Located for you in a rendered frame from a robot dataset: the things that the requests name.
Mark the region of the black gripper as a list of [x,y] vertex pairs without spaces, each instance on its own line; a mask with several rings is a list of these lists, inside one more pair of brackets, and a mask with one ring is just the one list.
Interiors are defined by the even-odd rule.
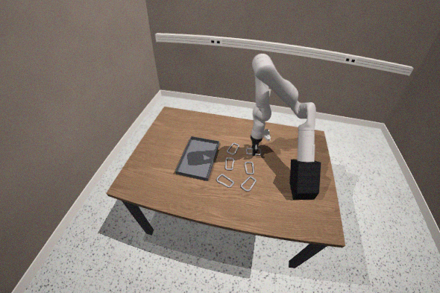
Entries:
[[[263,138],[262,138],[263,139]],[[252,146],[251,146],[251,148],[253,148],[253,150],[254,150],[254,152],[252,153],[252,156],[255,156],[255,154],[257,154],[257,152],[258,152],[258,145],[259,145],[259,142],[261,142],[262,141],[262,139],[255,139],[255,138],[253,138],[252,136],[251,136],[251,140],[252,140]],[[255,142],[255,145],[254,145],[254,142]],[[254,147],[255,146],[255,147]]]

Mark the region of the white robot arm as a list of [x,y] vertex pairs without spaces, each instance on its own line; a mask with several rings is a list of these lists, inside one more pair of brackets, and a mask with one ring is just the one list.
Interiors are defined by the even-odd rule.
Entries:
[[265,129],[265,122],[271,118],[268,89],[270,87],[299,119],[307,119],[305,123],[298,126],[298,161],[314,162],[316,114],[314,103],[296,102],[298,100],[297,89],[291,82],[280,76],[267,54],[258,54],[252,61],[252,67],[256,82],[256,106],[253,109],[254,125],[251,136],[255,139],[263,137],[267,141],[271,139],[269,129]]

